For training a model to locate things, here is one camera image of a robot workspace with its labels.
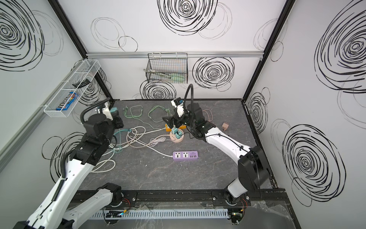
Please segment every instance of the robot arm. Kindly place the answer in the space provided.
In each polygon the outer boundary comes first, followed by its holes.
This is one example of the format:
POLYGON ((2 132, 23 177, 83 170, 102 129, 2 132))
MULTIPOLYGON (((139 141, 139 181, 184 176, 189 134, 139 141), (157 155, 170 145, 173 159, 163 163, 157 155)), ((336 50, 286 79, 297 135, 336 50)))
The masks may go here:
POLYGON ((82 181, 108 149, 114 130, 123 128, 118 111, 110 112, 108 108, 104 107, 107 101, 109 98, 94 104, 81 113, 80 120, 86 133, 75 149, 63 156, 61 177, 28 220, 18 222, 14 229, 77 229, 102 207, 109 204, 117 206, 122 202, 121 187, 107 183, 94 196, 66 211, 82 181), (98 107, 98 114, 90 116, 85 121, 85 113, 96 107, 98 107))
POLYGON ((260 147, 249 147, 227 136, 213 123, 205 120, 198 103, 193 102, 193 85, 190 84, 184 100, 172 101, 175 114, 163 117, 170 128, 187 125, 190 133, 197 139, 210 143, 227 154, 238 165, 238 178, 226 187, 228 204, 239 201, 240 195, 259 189, 260 185, 272 174, 267 158, 260 147), (186 106, 189 90, 191 104, 186 106))

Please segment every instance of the black wire basket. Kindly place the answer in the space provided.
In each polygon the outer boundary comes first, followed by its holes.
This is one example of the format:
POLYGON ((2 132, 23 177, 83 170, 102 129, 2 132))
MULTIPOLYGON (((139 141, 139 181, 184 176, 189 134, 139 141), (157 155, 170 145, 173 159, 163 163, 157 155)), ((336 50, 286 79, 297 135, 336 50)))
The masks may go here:
POLYGON ((150 82, 188 83, 188 54, 182 52, 149 53, 146 78, 150 82))

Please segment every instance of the work surface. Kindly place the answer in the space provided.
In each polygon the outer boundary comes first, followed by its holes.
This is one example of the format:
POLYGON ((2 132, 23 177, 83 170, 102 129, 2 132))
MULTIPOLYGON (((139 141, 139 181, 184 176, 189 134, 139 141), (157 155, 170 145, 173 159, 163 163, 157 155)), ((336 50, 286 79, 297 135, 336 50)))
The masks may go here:
MULTIPOLYGON (((248 146, 255 146, 255 140, 248 120, 245 116, 242 104, 239 100, 199 100, 200 107, 210 109, 213 114, 212 123, 221 128, 223 122, 229 124, 225 131, 227 135, 248 146)), ((153 130, 149 125, 133 118, 125 118, 123 109, 135 105, 143 106, 143 113, 140 119, 150 123, 153 127, 162 128, 164 122, 155 123, 147 116, 148 112, 156 105, 169 108, 173 114, 173 107, 170 101, 117 101, 118 108, 123 119, 124 127, 129 129, 136 126, 144 126, 146 131, 153 130)), ((132 108, 134 115, 139 115, 141 107, 132 108)), ((167 113, 158 108, 150 116, 156 120, 167 113)), ((122 142, 126 141, 126 133, 122 133, 122 142)), ((168 134, 165 130, 144 135, 141 140, 145 143, 151 138, 161 134, 168 134)), ((174 162, 172 158, 162 156, 155 151, 143 147, 127 147, 122 152, 113 156, 116 167, 105 173, 90 173, 80 186, 80 190, 94 190, 107 182, 120 185, 122 190, 149 190, 149 189, 223 189, 238 177, 237 164, 224 152, 203 140, 190 139, 189 134, 184 135, 180 143, 165 141, 158 143, 156 150, 172 155, 173 151, 198 151, 198 160, 174 162)), ((108 162, 101 170, 111 168, 112 162, 108 162)), ((261 188, 271 188, 269 180, 261 188)))

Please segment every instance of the white wire basket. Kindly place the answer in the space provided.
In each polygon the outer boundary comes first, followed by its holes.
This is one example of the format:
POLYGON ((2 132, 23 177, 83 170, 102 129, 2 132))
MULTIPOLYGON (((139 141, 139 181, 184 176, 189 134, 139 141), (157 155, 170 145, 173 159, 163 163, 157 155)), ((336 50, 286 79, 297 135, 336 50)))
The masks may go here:
POLYGON ((80 87, 82 82, 85 80, 92 82, 99 69, 100 64, 98 60, 83 60, 83 63, 64 83, 48 105, 46 105, 44 112, 50 117, 68 117, 88 88, 87 85, 80 87))

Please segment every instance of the power strip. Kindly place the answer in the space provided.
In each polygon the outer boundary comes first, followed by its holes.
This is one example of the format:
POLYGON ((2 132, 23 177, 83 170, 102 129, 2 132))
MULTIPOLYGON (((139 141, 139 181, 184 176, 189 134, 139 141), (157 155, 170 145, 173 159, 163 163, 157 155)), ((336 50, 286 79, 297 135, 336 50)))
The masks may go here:
POLYGON ((197 151, 174 151, 173 152, 173 160, 197 160, 198 152, 197 151))

